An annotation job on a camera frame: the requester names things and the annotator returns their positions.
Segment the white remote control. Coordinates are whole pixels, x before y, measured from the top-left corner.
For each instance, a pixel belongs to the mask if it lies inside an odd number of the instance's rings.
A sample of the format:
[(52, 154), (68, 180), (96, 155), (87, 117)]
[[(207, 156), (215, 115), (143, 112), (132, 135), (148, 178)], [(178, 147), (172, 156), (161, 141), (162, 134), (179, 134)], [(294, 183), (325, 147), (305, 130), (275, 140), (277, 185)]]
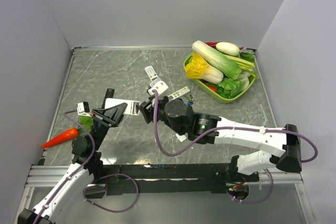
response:
[(135, 101), (135, 100), (107, 98), (103, 108), (109, 109), (109, 108), (117, 107), (117, 108), (124, 109), (123, 114), (125, 115), (137, 116), (140, 114), (139, 105), (140, 105), (140, 102)]

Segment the white battery cover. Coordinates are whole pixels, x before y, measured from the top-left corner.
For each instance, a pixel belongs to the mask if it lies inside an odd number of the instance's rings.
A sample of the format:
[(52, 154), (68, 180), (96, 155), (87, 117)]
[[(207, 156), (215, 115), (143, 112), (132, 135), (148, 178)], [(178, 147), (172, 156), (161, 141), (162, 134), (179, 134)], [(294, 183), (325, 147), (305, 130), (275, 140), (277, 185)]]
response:
[(186, 135), (179, 135), (178, 133), (176, 133), (176, 137), (180, 142), (184, 142), (187, 139)]

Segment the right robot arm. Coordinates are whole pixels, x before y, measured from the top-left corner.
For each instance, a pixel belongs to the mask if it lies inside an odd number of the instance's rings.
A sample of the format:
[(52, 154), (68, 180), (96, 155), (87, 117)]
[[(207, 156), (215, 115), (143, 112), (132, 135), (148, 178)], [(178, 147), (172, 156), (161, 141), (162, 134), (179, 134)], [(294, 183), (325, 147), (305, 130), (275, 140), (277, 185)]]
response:
[(138, 106), (146, 123), (164, 123), (177, 138), (190, 144), (174, 154), (178, 156), (192, 144), (231, 144), (252, 148), (255, 152), (231, 158), (229, 175), (241, 181), (256, 171), (276, 168), (287, 173), (302, 171), (301, 142), (297, 127), (286, 124), (282, 128), (268, 128), (237, 123), (221, 116), (196, 113), (182, 99), (158, 102), (151, 98)]

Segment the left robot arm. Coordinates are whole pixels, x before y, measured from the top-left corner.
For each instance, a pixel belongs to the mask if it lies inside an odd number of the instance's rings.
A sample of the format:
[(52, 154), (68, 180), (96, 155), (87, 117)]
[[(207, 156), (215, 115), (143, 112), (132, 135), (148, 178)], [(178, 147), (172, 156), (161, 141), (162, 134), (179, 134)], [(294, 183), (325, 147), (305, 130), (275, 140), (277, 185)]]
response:
[(77, 113), (93, 120), (90, 129), (75, 122), (84, 133), (72, 141), (72, 163), (56, 186), (32, 210), (23, 209), (18, 215), (18, 223), (60, 223), (65, 213), (78, 195), (91, 183), (103, 179), (103, 162), (99, 149), (111, 127), (117, 127), (123, 119), (127, 103), (119, 103), (105, 109), (88, 109), (87, 102), (77, 105)]

